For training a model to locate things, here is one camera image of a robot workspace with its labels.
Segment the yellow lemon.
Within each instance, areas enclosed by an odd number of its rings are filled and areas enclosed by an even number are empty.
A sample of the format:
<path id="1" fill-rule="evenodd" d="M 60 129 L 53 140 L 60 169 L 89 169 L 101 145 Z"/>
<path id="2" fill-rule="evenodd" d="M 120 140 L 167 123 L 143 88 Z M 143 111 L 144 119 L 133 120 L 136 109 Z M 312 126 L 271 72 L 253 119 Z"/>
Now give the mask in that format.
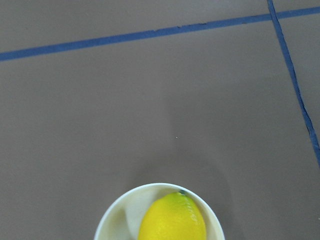
<path id="1" fill-rule="evenodd" d="M 196 203 L 183 192 L 156 200 L 146 211 L 139 240 L 205 240 L 207 230 Z"/>

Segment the white bowl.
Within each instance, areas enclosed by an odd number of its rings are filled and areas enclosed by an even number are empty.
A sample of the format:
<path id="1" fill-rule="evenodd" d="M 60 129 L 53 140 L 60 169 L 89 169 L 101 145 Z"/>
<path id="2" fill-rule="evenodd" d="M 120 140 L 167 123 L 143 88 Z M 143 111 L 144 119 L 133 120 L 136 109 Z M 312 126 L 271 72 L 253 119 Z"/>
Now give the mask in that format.
<path id="1" fill-rule="evenodd" d="M 106 210 L 96 229 L 95 240 L 136 240 L 142 219 L 156 200 L 173 192 L 183 192 L 198 206 L 208 240 L 224 240 L 221 223 L 211 207 L 197 194 L 171 183 L 149 183 L 135 187 L 117 198 Z"/>

